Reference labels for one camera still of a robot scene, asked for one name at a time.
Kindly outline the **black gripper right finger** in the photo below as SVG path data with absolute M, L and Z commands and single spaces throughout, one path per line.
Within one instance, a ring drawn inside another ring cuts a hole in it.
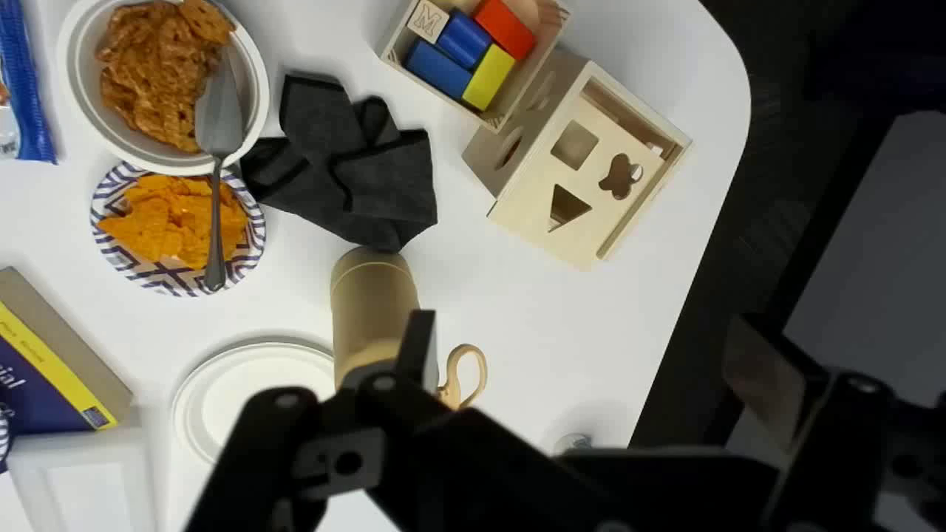
M 726 380 L 786 452 L 761 523 L 768 532 L 870 528 L 891 387 L 823 367 L 761 315 L 732 321 Z

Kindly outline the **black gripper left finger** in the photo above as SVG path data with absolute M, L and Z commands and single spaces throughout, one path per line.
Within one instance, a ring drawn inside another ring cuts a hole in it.
M 322 501 L 307 501 L 293 477 L 321 399 L 306 387 L 254 392 L 214 463 L 186 532 L 316 532 Z

